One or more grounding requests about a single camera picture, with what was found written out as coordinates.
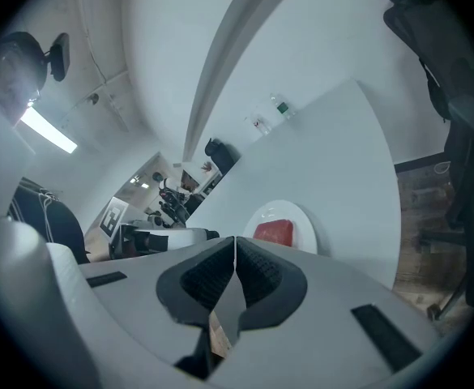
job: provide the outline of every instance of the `plastic bottle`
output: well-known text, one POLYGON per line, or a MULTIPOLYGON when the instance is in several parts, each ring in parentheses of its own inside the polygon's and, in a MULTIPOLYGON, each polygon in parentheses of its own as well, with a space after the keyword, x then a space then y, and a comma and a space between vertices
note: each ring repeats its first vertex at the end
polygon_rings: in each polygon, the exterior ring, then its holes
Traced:
POLYGON ((260 131, 263 135, 268 135, 271 132, 271 128, 266 124, 262 117, 257 114, 252 114, 251 123, 253 127, 260 131))
POLYGON ((275 108, 282 114, 282 117, 291 119, 296 115, 296 111, 289 107, 285 99, 279 94, 271 94, 271 102, 275 108))

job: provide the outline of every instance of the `floor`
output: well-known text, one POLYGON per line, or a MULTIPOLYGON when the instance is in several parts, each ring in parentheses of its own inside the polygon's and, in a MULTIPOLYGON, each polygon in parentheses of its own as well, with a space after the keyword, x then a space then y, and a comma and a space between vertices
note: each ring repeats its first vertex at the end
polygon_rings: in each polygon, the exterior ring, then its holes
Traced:
POLYGON ((83 237, 88 259, 92 263, 109 261, 109 243, 100 228, 89 229, 83 237))
MULTIPOLYGON (((437 171, 444 170, 438 166, 437 171)), ((394 292, 415 306, 423 315, 431 304, 443 305, 465 273, 465 249, 449 244, 421 248, 419 229, 447 230, 444 214, 453 191, 447 172, 437 174, 434 166, 399 173, 402 235, 399 266, 394 292)), ((462 298, 436 328, 445 334, 465 325, 472 308, 462 298)), ((226 357, 231 345, 212 313, 210 316, 211 350, 226 357)))

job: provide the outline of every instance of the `fluorescent light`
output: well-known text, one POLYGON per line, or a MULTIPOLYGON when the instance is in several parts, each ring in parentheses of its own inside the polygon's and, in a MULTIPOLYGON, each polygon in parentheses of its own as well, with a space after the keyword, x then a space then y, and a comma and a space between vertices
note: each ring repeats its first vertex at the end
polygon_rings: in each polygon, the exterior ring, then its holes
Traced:
POLYGON ((54 126, 49 124, 32 107, 26 109, 26 112, 20 118, 20 121, 24 122, 27 126, 31 127, 37 133, 42 135, 42 137, 51 141, 51 143, 60 147, 65 152, 68 152, 71 154, 75 150, 76 144, 73 143, 70 139, 68 139, 64 134, 62 134, 54 126))

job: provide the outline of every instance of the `red sponge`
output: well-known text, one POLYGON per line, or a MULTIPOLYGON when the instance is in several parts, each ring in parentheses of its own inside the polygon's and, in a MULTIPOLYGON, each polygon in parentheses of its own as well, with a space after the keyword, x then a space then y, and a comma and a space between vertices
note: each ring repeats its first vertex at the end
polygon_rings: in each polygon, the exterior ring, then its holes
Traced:
POLYGON ((293 223, 290 220, 273 220, 259 224, 254 231, 253 239, 293 246, 293 230, 293 223))

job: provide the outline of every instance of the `white table surface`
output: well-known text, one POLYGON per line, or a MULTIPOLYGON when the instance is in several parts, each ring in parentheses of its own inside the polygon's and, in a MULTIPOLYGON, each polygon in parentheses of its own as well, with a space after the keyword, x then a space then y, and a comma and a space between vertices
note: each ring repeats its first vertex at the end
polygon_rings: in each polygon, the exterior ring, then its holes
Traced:
POLYGON ((187 225, 221 237, 242 235, 254 212, 275 199, 307 214, 319 254, 393 287, 400 248, 397 178, 375 113, 355 81, 251 145, 187 225))

